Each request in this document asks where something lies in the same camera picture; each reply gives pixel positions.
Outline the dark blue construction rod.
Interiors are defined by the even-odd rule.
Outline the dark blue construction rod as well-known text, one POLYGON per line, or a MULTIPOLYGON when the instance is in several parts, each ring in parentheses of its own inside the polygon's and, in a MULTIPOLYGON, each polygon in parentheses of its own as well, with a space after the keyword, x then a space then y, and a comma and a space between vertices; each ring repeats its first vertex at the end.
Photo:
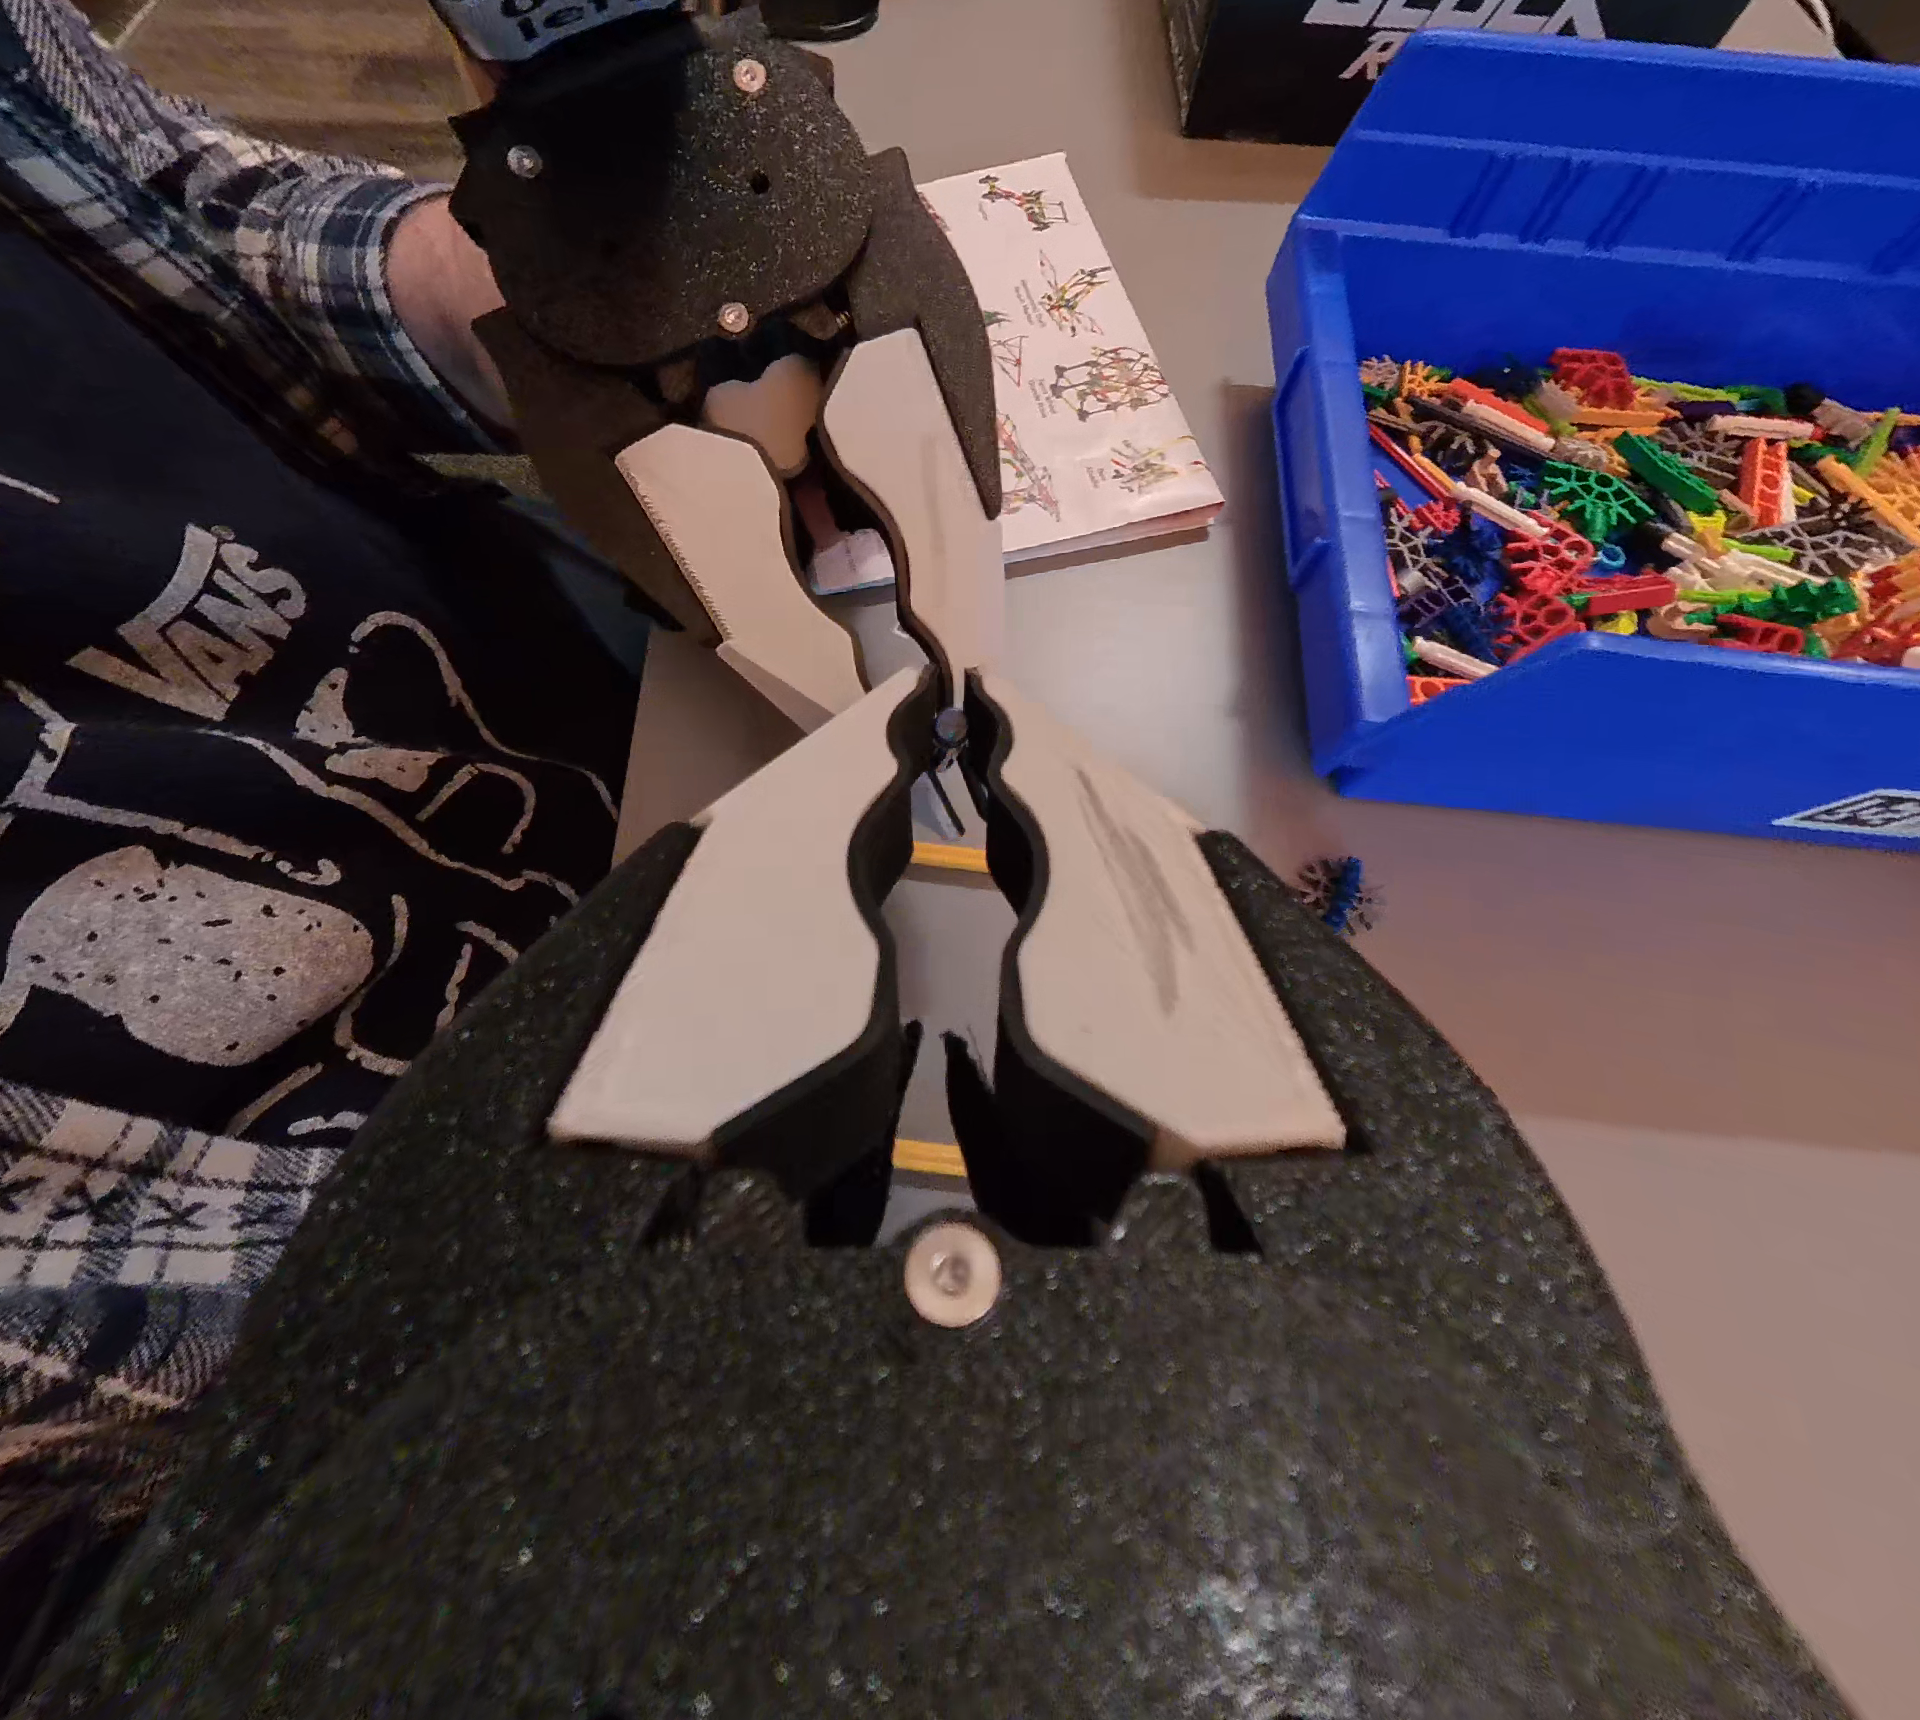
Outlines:
POLYGON ((966 844, 979 821, 966 756, 966 711, 960 705, 939 707, 933 718, 931 761, 915 786, 917 821, 936 844, 966 844))

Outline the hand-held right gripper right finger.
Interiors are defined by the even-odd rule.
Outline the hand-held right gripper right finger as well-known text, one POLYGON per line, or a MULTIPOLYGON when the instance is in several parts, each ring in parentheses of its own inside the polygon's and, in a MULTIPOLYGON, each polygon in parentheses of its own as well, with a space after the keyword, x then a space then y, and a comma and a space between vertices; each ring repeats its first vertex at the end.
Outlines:
POLYGON ((1336 1154, 1347 1121, 1225 889, 1216 835, 972 672, 966 780, 1013 916, 990 1076, 955 1044, 972 1200, 1035 1246, 1100 1242, 1141 1180, 1336 1154))

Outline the person's left hand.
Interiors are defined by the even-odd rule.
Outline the person's left hand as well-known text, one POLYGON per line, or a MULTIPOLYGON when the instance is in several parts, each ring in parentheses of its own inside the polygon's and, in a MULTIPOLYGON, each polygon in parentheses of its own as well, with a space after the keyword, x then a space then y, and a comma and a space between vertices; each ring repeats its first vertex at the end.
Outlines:
POLYGON ((424 364, 470 413, 514 426, 507 384, 475 324, 504 306, 488 255, 454 219, 451 195, 416 197, 393 226, 384 252, 396 324, 424 364))

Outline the small blue grey connector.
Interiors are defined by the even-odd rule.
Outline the small blue grey connector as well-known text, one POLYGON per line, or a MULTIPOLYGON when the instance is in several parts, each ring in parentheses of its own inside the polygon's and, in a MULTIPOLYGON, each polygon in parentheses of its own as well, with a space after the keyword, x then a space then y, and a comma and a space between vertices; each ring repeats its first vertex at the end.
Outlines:
POLYGON ((1381 887, 1361 856, 1309 860, 1291 886, 1309 914, 1345 940, 1370 932, 1381 918, 1381 887))

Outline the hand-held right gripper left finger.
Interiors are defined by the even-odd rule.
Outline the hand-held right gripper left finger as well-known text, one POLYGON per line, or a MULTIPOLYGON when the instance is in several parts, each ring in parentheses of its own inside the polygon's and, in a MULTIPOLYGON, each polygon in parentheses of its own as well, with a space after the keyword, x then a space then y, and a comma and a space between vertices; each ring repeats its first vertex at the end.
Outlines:
POLYGON ((694 815, 549 1137, 796 1202, 890 1160, 913 1060, 885 904, 949 704, 939 668, 898 672, 694 815))

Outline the person's left forearm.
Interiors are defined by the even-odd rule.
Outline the person's left forearm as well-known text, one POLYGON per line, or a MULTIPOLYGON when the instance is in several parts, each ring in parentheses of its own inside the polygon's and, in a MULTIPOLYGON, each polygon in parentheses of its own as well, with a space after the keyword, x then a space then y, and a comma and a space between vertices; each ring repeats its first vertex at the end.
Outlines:
POLYGON ((253 135, 154 87, 71 0, 2 0, 2 194, 6 221, 313 459, 415 481, 416 459, 516 448, 393 291, 396 230, 444 181, 253 135))

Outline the person's black printed shirt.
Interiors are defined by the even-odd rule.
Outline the person's black printed shirt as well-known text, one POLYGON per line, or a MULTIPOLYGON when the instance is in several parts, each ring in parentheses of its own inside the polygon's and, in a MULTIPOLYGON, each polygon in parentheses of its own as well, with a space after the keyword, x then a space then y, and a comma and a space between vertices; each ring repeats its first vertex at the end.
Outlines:
POLYGON ((340 1148, 612 865, 643 622, 514 501, 310 470, 22 228, 5 1081, 340 1148))

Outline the blue plastic parts bin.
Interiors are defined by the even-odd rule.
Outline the blue plastic parts bin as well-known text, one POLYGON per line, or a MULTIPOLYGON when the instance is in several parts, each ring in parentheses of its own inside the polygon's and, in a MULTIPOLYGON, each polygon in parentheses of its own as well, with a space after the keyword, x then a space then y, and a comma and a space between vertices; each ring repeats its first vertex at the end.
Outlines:
POLYGON ((1917 65, 1419 37, 1266 282, 1315 769, 1384 802, 1917 850, 1917 674, 1596 635, 1405 691, 1359 364, 1556 348, 1917 413, 1917 65))

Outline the printed instruction booklet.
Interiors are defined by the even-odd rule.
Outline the printed instruction booklet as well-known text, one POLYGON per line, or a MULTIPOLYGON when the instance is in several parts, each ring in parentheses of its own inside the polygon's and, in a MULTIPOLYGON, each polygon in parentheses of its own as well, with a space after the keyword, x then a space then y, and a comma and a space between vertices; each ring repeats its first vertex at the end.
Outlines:
POLYGON ((994 368, 1010 569, 1206 538, 1226 501, 1062 151, 927 179, 994 368))

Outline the pile of colourful construction pieces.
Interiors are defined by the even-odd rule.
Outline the pile of colourful construction pieces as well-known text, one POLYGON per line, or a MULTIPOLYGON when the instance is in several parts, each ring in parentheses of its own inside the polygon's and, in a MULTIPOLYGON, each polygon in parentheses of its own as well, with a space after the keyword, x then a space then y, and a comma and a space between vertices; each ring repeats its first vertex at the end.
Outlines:
POLYGON ((1915 412, 1600 346, 1356 382, 1410 704, 1583 637, 1917 674, 1915 412))

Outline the blue and yellow rod frame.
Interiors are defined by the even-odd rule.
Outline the blue and yellow rod frame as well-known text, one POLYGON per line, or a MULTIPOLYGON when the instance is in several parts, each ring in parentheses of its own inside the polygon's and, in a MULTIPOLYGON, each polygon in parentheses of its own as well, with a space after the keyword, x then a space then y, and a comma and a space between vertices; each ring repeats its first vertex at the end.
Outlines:
POLYGON ((999 953, 1010 923, 980 844, 918 839, 885 904, 898 947, 902 1012, 923 1028, 892 1164, 917 1183, 959 1190, 966 1158, 949 1109, 949 1035, 980 1065, 997 1035, 999 953))

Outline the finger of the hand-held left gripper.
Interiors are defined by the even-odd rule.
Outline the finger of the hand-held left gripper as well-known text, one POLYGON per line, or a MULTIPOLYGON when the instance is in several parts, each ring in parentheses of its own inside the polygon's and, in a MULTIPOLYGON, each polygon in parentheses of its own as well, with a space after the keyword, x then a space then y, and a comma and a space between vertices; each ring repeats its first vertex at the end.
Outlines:
POLYGON ((709 390, 719 426, 673 421, 614 456, 690 588, 689 632, 805 733, 867 694, 852 633, 805 580, 789 503, 822 399, 811 359, 779 358, 754 382, 709 390))
POLYGON ((1002 538, 918 331, 852 346, 829 385, 822 440, 886 531, 906 632, 939 663, 949 699, 966 699, 968 678, 1005 647, 1002 538))

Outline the person's plaid flannel shirt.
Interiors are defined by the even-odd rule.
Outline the person's plaid flannel shirt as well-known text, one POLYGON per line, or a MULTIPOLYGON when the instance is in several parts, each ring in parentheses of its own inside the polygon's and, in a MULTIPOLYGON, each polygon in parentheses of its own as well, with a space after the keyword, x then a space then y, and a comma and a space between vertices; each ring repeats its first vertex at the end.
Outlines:
POLYGON ((146 1513, 338 1152, 5 1084, 5 1617, 146 1513))

